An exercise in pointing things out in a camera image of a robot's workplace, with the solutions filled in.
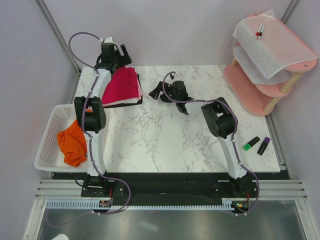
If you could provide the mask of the magenta t shirt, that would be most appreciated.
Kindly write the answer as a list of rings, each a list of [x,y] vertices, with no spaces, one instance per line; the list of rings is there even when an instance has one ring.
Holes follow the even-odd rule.
[[[138,98],[137,73],[133,67],[122,67],[116,70],[107,84],[102,96],[102,104]]]

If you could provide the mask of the white t shirt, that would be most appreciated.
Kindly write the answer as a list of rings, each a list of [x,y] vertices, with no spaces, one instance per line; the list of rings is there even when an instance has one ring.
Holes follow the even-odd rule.
[[[142,102],[140,75],[136,72],[115,74],[102,96],[104,108],[135,106]]]

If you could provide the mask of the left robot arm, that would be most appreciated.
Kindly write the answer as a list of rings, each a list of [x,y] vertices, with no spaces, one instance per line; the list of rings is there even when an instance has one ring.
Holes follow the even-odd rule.
[[[102,176],[106,172],[103,159],[104,128],[107,123],[106,113],[102,104],[102,96],[118,68],[132,63],[124,44],[118,47],[111,37],[101,43],[101,54],[93,70],[95,79],[87,97],[76,97],[74,107],[76,119],[85,134],[87,144],[87,174],[91,177]]]

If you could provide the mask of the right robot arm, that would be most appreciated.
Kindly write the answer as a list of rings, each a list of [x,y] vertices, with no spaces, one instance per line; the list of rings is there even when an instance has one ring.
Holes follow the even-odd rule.
[[[165,103],[175,103],[182,114],[204,117],[208,130],[218,139],[222,147],[228,175],[235,179],[229,184],[229,191],[235,197],[242,196],[247,191],[247,185],[240,178],[248,171],[241,166],[242,157],[236,140],[238,119],[225,99],[223,97],[213,100],[194,99],[189,96],[181,80],[171,84],[160,81],[148,95]]]

